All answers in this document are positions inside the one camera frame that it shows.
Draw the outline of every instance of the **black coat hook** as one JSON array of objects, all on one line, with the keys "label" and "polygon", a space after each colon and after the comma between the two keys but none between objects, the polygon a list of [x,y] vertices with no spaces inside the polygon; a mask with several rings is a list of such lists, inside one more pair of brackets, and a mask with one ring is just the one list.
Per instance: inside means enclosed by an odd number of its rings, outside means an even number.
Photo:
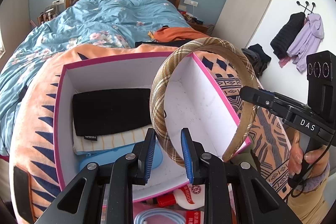
[{"label": "black coat hook", "polygon": [[312,14],[314,8],[316,7],[316,4],[314,2],[312,3],[312,5],[313,5],[313,9],[312,10],[308,9],[308,6],[309,6],[309,2],[308,1],[306,1],[306,7],[304,7],[299,1],[297,1],[296,3],[297,3],[297,5],[302,6],[304,8],[304,11],[303,11],[304,13],[306,12],[306,10],[308,10]]},{"label": "black coat hook", "polygon": [[314,10],[314,8],[316,7],[316,4],[315,4],[315,2],[313,2],[313,3],[312,3],[312,5],[313,5],[313,9],[311,10],[311,13],[310,13],[310,14],[312,14],[312,13],[313,13],[313,10]]}]

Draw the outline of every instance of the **orange cloth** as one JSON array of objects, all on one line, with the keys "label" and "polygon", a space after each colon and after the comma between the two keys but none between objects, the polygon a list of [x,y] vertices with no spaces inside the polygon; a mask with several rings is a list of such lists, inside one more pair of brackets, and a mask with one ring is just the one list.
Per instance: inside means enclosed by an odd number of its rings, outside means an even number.
[{"label": "orange cloth", "polygon": [[203,37],[209,36],[188,27],[163,27],[154,33],[154,38],[157,40],[157,42],[170,42]]}]

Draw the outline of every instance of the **black pouch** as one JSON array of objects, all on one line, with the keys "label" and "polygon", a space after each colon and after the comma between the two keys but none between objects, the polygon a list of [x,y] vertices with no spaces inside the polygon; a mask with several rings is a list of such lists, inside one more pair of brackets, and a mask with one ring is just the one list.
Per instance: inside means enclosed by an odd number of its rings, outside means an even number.
[{"label": "black pouch", "polygon": [[112,89],[78,93],[72,99],[77,136],[120,133],[151,124],[150,89]]}]

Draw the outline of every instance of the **blue comforter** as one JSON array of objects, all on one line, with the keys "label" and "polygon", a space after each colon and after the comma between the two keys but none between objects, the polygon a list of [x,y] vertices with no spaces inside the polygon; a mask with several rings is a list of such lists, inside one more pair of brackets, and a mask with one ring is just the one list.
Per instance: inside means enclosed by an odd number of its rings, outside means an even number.
[{"label": "blue comforter", "polygon": [[189,27],[166,0],[80,0],[35,28],[0,74],[0,154],[9,154],[24,89],[45,60],[83,43],[134,48],[135,42],[151,40],[149,31],[164,25]]}]

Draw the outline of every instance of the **white cable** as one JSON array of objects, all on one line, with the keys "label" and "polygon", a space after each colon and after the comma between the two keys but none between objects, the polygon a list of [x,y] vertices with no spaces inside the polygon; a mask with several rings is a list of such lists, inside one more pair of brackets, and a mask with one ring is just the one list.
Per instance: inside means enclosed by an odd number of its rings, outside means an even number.
[{"label": "white cable", "polygon": [[157,215],[167,217],[170,220],[174,221],[176,224],[185,224],[185,218],[182,215],[164,208],[154,208],[142,211],[135,217],[134,224],[144,224],[148,217]]}]

